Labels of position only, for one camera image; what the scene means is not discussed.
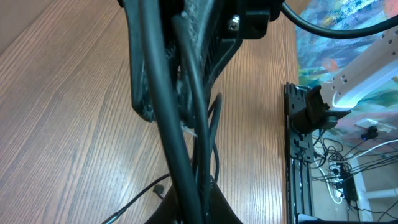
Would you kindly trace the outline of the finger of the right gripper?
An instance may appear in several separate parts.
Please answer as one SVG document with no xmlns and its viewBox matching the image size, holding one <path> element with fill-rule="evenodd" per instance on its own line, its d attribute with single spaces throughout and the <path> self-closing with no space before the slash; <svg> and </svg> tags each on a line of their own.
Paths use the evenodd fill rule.
<svg viewBox="0 0 398 224">
<path fill-rule="evenodd" d="M 155 120 L 149 94 L 144 56 L 141 48 L 138 6 L 124 6 L 129 38 L 131 104 L 133 110 L 147 122 Z"/>
<path fill-rule="evenodd" d="M 171 20 L 173 16 L 183 16 L 186 21 L 182 27 L 188 32 L 190 43 L 202 69 L 202 82 L 205 100 L 210 99 L 211 89 L 221 71 L 239 49 L 242 39 L 243 18 L 237 12 L 171 12 L 164 14 L 165 53 L 169 63 L 172 85 L 176 88 L 178 113 L 182 124 L 195 127 L 193 98 L 186 71 L 178 71 L 182 56 L 174 34 Z"/>
</svg>

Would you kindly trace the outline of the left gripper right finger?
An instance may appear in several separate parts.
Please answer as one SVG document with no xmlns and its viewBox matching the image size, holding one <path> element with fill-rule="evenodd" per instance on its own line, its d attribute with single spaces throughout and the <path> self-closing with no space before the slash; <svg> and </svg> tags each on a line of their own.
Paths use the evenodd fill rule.
<svg viewBox="0 0 398 224">
<path fill-rule="evenodd" d="M 215 179 L 210 177 L 209 223 L 211 224 L 242 224 L 234 213 Z"/>
</svg>

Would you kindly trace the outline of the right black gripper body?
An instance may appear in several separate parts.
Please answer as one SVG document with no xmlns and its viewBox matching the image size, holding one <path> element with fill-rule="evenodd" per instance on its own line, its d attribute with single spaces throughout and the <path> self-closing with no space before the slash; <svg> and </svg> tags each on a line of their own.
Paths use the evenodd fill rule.
<svg viewBox="0 0 398 224">
<path fill-rule="evenodd" d="M 165 39 L 260 39 L 276 20 L 283 1 L 158 0 Z"/>
</svg>

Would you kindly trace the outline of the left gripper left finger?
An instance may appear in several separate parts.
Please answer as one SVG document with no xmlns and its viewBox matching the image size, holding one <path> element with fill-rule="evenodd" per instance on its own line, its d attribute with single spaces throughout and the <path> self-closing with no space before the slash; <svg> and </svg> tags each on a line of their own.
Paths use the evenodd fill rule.
<svg viewBox="0 0 398 224">
<path fill-rule="evenodd" d="M 160 205 L 152 215 L 152 223 L 154 224 L 184 224 L 185 215 L 177 191 L 172 185 Z"/>
</svg>

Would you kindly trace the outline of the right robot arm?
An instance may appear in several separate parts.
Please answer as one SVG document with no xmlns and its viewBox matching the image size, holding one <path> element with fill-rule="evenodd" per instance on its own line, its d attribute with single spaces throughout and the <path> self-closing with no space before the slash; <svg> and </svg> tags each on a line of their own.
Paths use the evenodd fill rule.
<svg viewBox="0 0 398 224">
<path fill-rule="evenodd" d="M 293 116 L 300 133 L 328 129 L 369 92 L 397 74 L 397 18 L 353 30 L 326 29 L 284 1 L 119 2 L 127 20 L 131 103 L 145 121 L 166 130 L 207 132 L 211 89 L 244 40 L 261 39 L 268 23 L 286 16 L 303 30 L 332 39 L 380 34 L 339 74 L 313 88 Z"/>
</svg>

